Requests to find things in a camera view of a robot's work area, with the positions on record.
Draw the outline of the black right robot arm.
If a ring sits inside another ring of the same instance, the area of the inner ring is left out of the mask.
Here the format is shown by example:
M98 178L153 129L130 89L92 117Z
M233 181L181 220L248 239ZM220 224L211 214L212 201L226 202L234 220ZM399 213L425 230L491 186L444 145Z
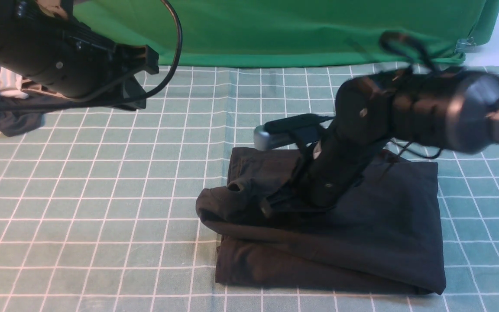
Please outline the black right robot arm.
M344 82L320 154L307 154L293 192L312 207L332 207L392 139L465 154L499 144L499 76L397 70Z

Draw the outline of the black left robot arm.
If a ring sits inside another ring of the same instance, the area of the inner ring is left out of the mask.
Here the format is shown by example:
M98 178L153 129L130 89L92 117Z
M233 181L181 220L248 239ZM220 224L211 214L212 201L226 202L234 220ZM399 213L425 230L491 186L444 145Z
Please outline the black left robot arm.
M135 79L159 72L149 46L119 44L66 12L52 16L35 0L0 0L0 66L24 77L26 92L56 104L0 107L0 112L110 107L146 108L149 94Z

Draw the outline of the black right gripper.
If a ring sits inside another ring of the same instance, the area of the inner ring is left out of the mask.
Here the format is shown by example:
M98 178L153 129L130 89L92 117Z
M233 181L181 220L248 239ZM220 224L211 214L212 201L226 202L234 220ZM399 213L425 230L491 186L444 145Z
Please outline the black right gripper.
M389 137L366 130L330 126L320 140L321 153L311 158L293 183L297 198L313 208L331 208L362 176Z

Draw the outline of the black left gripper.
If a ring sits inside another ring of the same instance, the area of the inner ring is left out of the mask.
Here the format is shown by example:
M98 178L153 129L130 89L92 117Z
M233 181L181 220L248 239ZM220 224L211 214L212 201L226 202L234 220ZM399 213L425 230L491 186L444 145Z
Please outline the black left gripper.
M16 17L5 26L0 65L22 76L22 91L89 101L121 85L124 111L146 109L136 78L159 73L159 54L148 45L118 44L87 26L52 17Z

